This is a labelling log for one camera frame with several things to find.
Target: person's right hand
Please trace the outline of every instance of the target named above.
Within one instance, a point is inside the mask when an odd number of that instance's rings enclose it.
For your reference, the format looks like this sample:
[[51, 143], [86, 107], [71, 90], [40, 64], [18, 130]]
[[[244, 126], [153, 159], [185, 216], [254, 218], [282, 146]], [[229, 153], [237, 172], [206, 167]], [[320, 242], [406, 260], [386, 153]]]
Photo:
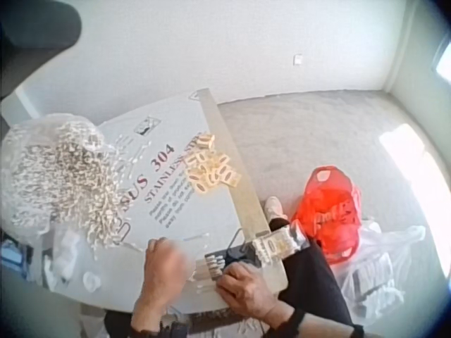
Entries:
[[218, 280], [217, 292], [239, 315], [264, 320], [278, 303], [253, 265], [232, 263]]

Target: plastic bag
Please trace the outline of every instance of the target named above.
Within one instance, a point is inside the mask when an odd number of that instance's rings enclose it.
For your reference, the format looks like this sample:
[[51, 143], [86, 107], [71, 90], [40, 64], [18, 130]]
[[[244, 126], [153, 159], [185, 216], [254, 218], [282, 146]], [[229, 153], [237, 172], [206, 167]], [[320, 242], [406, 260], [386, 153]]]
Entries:
[[311, 174], [293, 220], [321, 243], [329, 264], [346, 261], [359, 246], [360, 200], [359, 189], [338, 168], [320, 167]]
[[[81, 215], [96, 202], [97, 177], [108, 179], [114, 153], [103, 134], [80, 116], [52, 114], [14, 125], [1, 148], [3, 230], [33, 246], [56, 223], [76, 220], [81, 226]], [[102, 175], [93, 175], [95, 170]]]
[[332, 267], [354, 324], [373, 324], [404, 303], [402, 285], [411, 265], [410, 245], [424, 239], [425, 232], [424, 227], [412, 226], [381, 233], [373, 221], [360, 227], [356, 254]]

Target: person's left hand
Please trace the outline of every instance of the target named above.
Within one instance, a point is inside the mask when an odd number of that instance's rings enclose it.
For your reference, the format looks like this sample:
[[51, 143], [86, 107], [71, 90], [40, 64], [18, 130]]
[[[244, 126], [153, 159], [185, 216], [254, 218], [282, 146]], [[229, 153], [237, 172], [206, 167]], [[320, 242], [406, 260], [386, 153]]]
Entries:
[[135, 304], [132, 326], [136, 330], [159, 331], [161, 316], [185, 286], [187, 261], [166, 238], [151, 239], [146, 250], [144, 282]]

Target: red plastic bag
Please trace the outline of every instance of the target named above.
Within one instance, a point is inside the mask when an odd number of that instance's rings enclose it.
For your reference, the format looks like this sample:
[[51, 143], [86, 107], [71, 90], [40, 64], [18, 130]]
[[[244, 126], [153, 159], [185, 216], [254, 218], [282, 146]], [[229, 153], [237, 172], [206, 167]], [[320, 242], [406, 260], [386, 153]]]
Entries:
[[321, 243], [329, 264], [349, 259], [359, 247], [361, 194], [351, 179], [334, 166], [313, 171], [293, 220]]

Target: wall outlet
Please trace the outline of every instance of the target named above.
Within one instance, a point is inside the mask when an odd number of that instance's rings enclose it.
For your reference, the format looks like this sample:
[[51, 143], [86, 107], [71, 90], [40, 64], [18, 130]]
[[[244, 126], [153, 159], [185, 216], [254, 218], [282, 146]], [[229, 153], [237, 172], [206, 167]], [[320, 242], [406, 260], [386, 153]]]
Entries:
[[302, 56], [302, 54], [295, 54], [295, 56], [293, 57], [293, 65], [302, 65], [302, 59], [304, 57]]

